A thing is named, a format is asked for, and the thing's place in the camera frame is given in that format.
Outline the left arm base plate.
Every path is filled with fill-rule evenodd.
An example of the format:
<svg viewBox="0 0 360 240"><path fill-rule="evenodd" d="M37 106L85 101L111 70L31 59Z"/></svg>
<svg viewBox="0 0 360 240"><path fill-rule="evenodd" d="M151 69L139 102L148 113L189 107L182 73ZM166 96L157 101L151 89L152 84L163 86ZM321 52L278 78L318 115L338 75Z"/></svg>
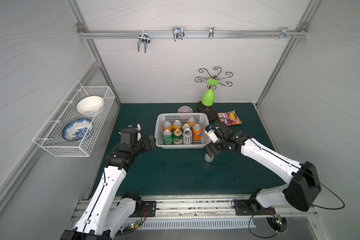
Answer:
<svg viewBox="0 0 360 240"><path fill-rule="evenodd" d="M140 214L142 218L153 218L156 216L156 211L156 201L141 201L138 205L138 214Z"/></svg>

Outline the white Monster can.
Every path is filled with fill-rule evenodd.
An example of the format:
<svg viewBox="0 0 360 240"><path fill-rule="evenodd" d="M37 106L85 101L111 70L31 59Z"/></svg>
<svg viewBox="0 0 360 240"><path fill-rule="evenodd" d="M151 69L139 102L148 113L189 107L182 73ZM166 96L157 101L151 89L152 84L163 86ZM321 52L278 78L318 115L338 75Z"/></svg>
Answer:
<svg viewBox="0 0 360 240"><path fill-rule="evenodd" d="M207 163L211 163L211 162L214 160L214 158L215 158L215 154L214 154L214 153L207 153L207 152L205 152L205 157L204 157L204 159L205 159L205 161L206 161Z"/></svg>
<svg viewBox="0 0 360 240"><path fill-rule="evenodd" d="M192 143L193 131L190 128L183 129L183 144L190 145Z"/></svg>

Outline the white plastic basket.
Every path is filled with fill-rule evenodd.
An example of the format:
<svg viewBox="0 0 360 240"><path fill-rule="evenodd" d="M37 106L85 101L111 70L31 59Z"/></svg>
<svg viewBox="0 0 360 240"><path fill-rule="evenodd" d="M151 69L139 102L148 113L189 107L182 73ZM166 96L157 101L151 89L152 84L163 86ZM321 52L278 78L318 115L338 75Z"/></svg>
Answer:
<svg viewBox="0 0 360 240"><path fill-rule="evenodd" d="M173 123L179 120L182 124L186 124L189 118L195 118L197 124L202 127L202 139L199 141L192 140L190 145L165 145L163 139L163 124L165 122ZM156 120L155 126L155 138L156 145L162 149L202 149L206 144L210 143L211 140L208 134L205 133L205 127L208 126L209 120L204 113L163 113L159 114Z"/></svg>

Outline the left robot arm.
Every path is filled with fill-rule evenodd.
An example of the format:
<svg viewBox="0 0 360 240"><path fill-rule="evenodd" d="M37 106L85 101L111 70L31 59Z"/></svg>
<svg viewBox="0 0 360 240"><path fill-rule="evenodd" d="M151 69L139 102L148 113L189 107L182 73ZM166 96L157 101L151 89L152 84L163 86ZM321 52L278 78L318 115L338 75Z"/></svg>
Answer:
<svg viewBox="0 0 360 240"><path fill-rule="evenodd" d="M114 210L111 205L116 193L142 153L156 149L156 138L142 138L136 128L121 131L121 140L108 154L98 187L85 212L72 230L65 230L62 240L112 240L127 218L139 214L142 209L141 195L125 193Z"/></svg>

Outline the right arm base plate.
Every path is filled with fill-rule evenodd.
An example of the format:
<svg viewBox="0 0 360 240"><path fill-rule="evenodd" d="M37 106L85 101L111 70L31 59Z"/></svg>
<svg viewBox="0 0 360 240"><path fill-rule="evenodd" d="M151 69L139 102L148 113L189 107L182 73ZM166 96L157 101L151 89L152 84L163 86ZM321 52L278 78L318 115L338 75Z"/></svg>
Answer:
<svg viewBox="0 0 360 240"><path fill-rule="evenodd" d="M256 200L232 199L231 206L237 216L276 215L274 207L264 208Z"/></svg>

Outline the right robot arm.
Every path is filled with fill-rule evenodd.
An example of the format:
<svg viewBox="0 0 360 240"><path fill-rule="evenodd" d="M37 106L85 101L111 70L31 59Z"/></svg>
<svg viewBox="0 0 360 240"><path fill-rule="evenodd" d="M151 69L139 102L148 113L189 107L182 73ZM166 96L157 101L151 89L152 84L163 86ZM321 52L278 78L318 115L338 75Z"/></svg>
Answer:
<svg viewBox="0 0 360 240"><path fill-rule="evenodd" d="M284 184L270 189L258 189L249 198L248 207L258 214L275 206L292 206L307 212L321 192L316 167L291 160L261 144L242 131L234 133L225 123L208 125L205 133L210 143L205 145L206 160L213 160L223 151L240 153L279 176Z"/></svg>

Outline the orange Fanta can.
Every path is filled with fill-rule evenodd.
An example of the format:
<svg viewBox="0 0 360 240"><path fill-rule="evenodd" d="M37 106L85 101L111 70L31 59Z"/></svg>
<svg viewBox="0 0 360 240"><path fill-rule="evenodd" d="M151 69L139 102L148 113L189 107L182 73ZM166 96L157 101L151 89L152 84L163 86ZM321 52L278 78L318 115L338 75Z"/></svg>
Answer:
<svg viewBox="0 0 360 240"><path fill-rule="evenodd" d="M192 127L194 141L200 141L202 139L202 127L199 124L195 124Z"/></svg>

